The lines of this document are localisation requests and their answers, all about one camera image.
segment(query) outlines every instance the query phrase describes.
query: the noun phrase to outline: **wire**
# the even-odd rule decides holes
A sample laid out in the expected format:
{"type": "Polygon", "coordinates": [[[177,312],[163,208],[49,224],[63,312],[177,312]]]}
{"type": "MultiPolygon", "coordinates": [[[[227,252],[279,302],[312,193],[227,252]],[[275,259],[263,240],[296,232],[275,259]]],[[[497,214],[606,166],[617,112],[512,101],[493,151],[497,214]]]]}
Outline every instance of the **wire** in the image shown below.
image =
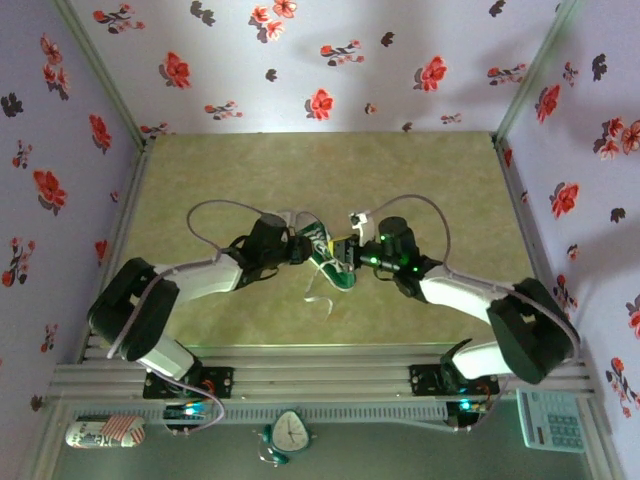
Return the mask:
{"type": "Polygon", "coordinates": [[[181,435],[185,435],[186,436],[186,435],[189,435],[191,433],[195,433],[195,432],[198,432],[200,430],[204,430],[205,428],[212,427],[216,423],[221,422],[222,419],[224,418],[225,413],[226,413],[224,405],[220,401],[220,399],[218,397],[216,397],[214,394],[212,394],[210,392],[207,392],[206,390],[203,390],[201,388],[197,388],[197,387],[194,387],[192,385],[188,385],[186,383],[180,382],[178,380],[174,380],[173,378],[168,377],[167,375],[164,375],[164,374],[162,374],[160,372],[157,372],[156,370],[153,370],[153,373],[156,374],[158,377],[160,377],[165,382],[169,382],[169,383],[175,385],[176,387],[181,387],[181,388],[184,388],[184,389],[187,389],[187,390],[191,390],[194,393],[198,393],[198,394],[203,395],[203,396],[205,396],[207,398],[210,398],[211,400],[213,400],[213,402],[218,406],[218,408],[220,410],[218,412],[218,415],[216,416],[216,418],[214,418],[210,422],[205,423],[204,425],[199,425],[197,427],[190,428],[190,429],[185,428],[183,431],[180,431],[180,430],[177,430],[177,429],[173,429],[172,433],[174,433],[175,435],[181,434],[181,435]]]}
{"type": "MultiPolygon", "coordinates": [[[[380,210],[388,207],[389,205],[399,201],[399,200],[404,200],[404,199],[409,199],[409,198],[414,198],[417,200],[421,200],[429,205],[431,205],[431,207],[433,207],[433,209],[438,213],[438,215],[440,216],[440,219],[442,220],[442,225],[444,226],[444,232],[445,232],[445,236],[446,236],[446,241],[447,241],[447,246],[445,248],[445,252],[444,252],[444,257],[442,260],[442,268],[445,270],[445,272],[447,273],[447,276],[449,276],[449,278],[458,278],[458,279],[464,279],[467,281],[471,281],[471,282],[475,282],[477,284],[480,284],[482,286],[485,287],[489,287],[494,291],[500,291],[502,293],[506,293],[507,295],[511,295],[515,298],[517,298],[518,300],[520,300],[523,303],[526,303],[530,306],[532,306],[533,308],[535,308],[536,310],[538,310],[540,313],[544,314],[545,316],[547,316],[548,318],[551,319],[551,321],[553,321],[558,327],[560,327],[562,329],[562,331],[565,333],[565,335],[567,335],[567,337],[569,337],[569,340],[571,341],[571,347],[572,347],[572,355],[571,358],[565,360],[563,363],[571,363],[571,362],[579,362],[580,361],[580,339],[577,337],[576,333],[569,328],[564,321],[559,318],[555,313],[553,313],[551,310],[549,310],[548,308],[546,308],[544,305],[541,305],[540,303],[536,302],[535,300],[527,297],[526,295],[521,294],[520,292],[515,291],[512,288],[506,288],[502,285],[497,285],[493,282],[489,282],[486,280],[483,280],[481,278],[478,277],[473,277],[471,275],[467,275],[467,274],[463,274],[460,272],[456,272],[455,270],[453,270],[449,265],[448,265],[448,260],[449,260],[449,255],[451,254],[451,228],[449,227],[449,222],[447,221],[447,217],[445,216],[444,212],[442,211],[442,209],[430,198],[427,198],[423,195],[418,195],[418,194],[414,194],[414,193],[409,193],[409,194],[405,194],[405,195],[400,195],[397,196],[395,198],[392,198],[391,200],[389,200],[388,202],[384,203],[383,205],[381,205],[380,207],[376,208],[375,210],[373,210],[370,215],[373,216],[374,214],[378,213],[380,210]]],[[[502,388],[500,389],[500,393],[498,393],[498,395],[496,395],[494,401],[492,402],[492,407],[489,408],[487,410],[487,412],[474,424],[474,425],[470,425],[468,427],[466,427],[464,430],[466,430],[467,432],[470,432],[471,430],[479,427],[480,425],[482,425],[484,422],[486,422],[487,418],[493,413],[494,407],[493,405],[495,405],[504,395],[504,393],[506,392],[507,389],[507,385],[509,384],[509,380],[510,380],[511,376],[507,376],[505,379],[505,383],[502,386],[502,388]]]]}
{"type": "Polygon", "coordinates": [[[248,210],[252,210],[256,212],[258,215],[264,215],[264,212],[262,210],[258,210],[255,207],[252,207],[251,205],[245,205],[244,203],[236,202],[234,200],[224,200],[224,199],[205,200],[204,202],[196,203],[193,207],[191,207],[191,209],[187,212],[187,228],[189,229],[189,231],[194,237],[202,240],[204,243],[211,245],[213,248],[215,248],[216,251],[218,252],[217,258],[219,258],[220,257],[219,253],[222,251],[222,248],[220,248],[218,244],[212,242],[208,238],[200,235],[198,232],[195,231],[195,229],[191,225],[191,216],[193,215],[193,213],[203,205],[210,205],[212,203],[227,203],[229,205],[237,205],[239,207],[244,207],[248,210]]]}

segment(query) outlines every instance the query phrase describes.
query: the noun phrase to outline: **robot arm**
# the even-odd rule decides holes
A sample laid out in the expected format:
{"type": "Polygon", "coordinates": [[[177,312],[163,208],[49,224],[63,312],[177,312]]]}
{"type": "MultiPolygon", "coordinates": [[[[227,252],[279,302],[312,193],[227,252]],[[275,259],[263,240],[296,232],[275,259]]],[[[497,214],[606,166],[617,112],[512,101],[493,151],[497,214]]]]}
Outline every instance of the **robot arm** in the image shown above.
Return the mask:
{"type": "Polygon", "coordinates": [[[289,232],[281,217],[265,214],[217,258],[177,266],[129,260],[89,310],[89,324],[125,360],[197,385],[200,362],[163,333],[173,308],[210,293],[239,290],[264,280],[264,272],[277,273],[281,264],[304,262],[311,253],[309,239],[289,232]]]}
{"type": "MultiPolygon", "coordinates": [[[[367,213],[351,218],[359,234],[330,242],[335,258],[354,269],[371,267],[376,276],[391,274],[408,298],[446,305],[491,325],[495,342],[465,348],[470,340],[464,340],[442,357],[442,377],[452,391],[494,374],[513,373],[537,384],[575,348],[571,337],[578,338],[577,333],[538,280],[500,285],[459,274],[421,255],[403,218],[384,219],[379,242],[367,213]],[[532,302],[542,305],[547,315],[532,302]]],[[[277,272],[283,263],[300,264],[311,254],[309,239],[290,232],[280,216],[264,214],[249,235],[237,238],[215,259],[178,266],[129,260],[91,307],[89,323],[124,359],[197,385],[200,362],[163,333],[173,307],[210,293],[239,290],[274,275],[264,277],[265,271],[277,272]]]]}
{"type": "Polygon", "coordinates": [[[403,218],[380,223],[380,242],[368,212],[352,214],[351,219],[359,234],[330,245],[339,260],[354,268],[369,266],[377,277],[387,272],[405,296],[454,308],[491,325],[495,342],[465,348],[470,339],[464,340],[441,359],[443,380],[452,391],[485,375],[515,374],[537,384],[571,355],[575,345],[570,335],[577,339],[578,334],[538,280],[498,284],[453,272],[420,254],[403,218]]]}

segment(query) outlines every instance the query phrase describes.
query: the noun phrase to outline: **green clock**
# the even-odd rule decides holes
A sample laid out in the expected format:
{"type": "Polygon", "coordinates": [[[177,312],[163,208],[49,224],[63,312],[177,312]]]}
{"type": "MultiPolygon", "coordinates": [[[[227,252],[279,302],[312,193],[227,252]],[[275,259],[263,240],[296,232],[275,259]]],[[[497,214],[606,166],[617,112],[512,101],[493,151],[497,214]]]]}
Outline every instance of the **green clock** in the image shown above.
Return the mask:
{"type": "Polygon", "coordinates": [[[311,432],[300,415],[293,410],[286,410],[273,425],[264,427],[262,441],[268,446],[274,465],[286,465],[289,463],[288,455],[309,447],[311,432]]]}

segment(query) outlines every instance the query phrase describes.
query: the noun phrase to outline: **green object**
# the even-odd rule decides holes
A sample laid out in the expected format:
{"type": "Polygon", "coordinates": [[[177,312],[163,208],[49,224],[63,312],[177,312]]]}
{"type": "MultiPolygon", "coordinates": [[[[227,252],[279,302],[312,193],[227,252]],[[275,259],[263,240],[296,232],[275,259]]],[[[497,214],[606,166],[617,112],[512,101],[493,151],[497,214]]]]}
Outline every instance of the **green object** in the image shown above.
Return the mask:
{"type": "Polygon", "coordinates": [[[317,267],[323,265],[322,273],[338,290],[350,290],[356,283],[356,275],[345,271],[329,251],[331,238],[327,227],[313,215],[301,212],[296,217],[296,233],[311,240],[313,255],[311,262],[317,267]]]}

